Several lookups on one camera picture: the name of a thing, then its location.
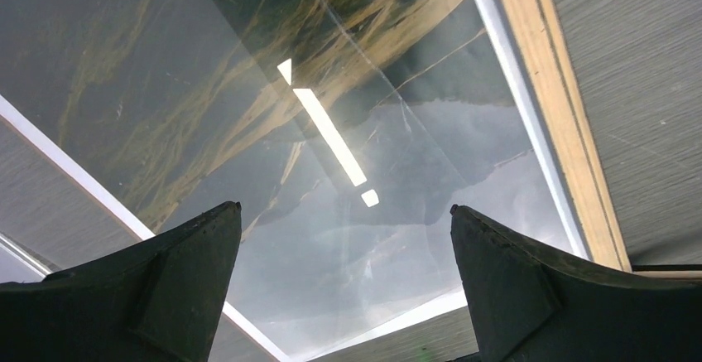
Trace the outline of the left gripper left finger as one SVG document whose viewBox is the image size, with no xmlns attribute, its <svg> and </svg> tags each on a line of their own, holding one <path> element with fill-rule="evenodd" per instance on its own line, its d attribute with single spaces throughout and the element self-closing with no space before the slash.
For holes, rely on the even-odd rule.
<svg viewBox="0 0 702 362">
<path fill-rule="evenodd" d="M 242 236 L 226 201 L 39 282 L 1 286 L 4 361 L 205 361 Z"/>
</svg>

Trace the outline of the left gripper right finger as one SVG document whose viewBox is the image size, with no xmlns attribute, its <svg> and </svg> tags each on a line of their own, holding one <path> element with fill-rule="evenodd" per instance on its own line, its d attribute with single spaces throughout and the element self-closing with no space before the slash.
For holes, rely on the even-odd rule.
<svg viewBox="0 0 702 362">
<path fill-rule="evenodd" d="M 478 351 L 473 361 L 698 361 L 701 267 L 631 272 L 576 257 L 465 206 L 454 256 Z"/>
</svg>

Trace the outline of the clear acrylic sheet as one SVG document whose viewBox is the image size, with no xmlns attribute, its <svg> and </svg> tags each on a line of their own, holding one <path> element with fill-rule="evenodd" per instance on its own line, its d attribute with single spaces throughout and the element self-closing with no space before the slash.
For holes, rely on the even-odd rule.
<svg viewBox="0 0 702 362">
<path fill-rule="evenodd" d="M 231 304 L 292 360 L 464 304 L 450 207 L 563 227 L 474 0 L 213 0 L 234 34 Z"/>
</svg>

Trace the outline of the landscape photo print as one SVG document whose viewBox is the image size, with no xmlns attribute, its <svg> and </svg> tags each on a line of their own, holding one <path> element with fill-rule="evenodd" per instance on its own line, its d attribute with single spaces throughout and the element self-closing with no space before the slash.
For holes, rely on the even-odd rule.
<svg viewBox="0 0 702 362">
<path fill-rule="evenodd" d="M 70 268 L 226 200 L 214 361 L 302 361 L 465 304 L 469 205 L 579 257 L 495 0 L 1 0 L 1 241 Z"/>
</svg>

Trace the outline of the wooden picture frame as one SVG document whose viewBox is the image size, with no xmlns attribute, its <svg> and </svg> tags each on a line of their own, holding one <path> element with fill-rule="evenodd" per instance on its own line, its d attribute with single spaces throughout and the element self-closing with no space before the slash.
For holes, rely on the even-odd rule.
<svg viewBox="0 0 702 362">
<path fill-rule="evenodd" d="M 558 160 L 557 171 L 564 177 L 566 199 L 592 260 L 650 278 L 700 281 L 701 268 L 692 265 L 632 267 L 554 1 L 499 1 Z"/>
</svg>

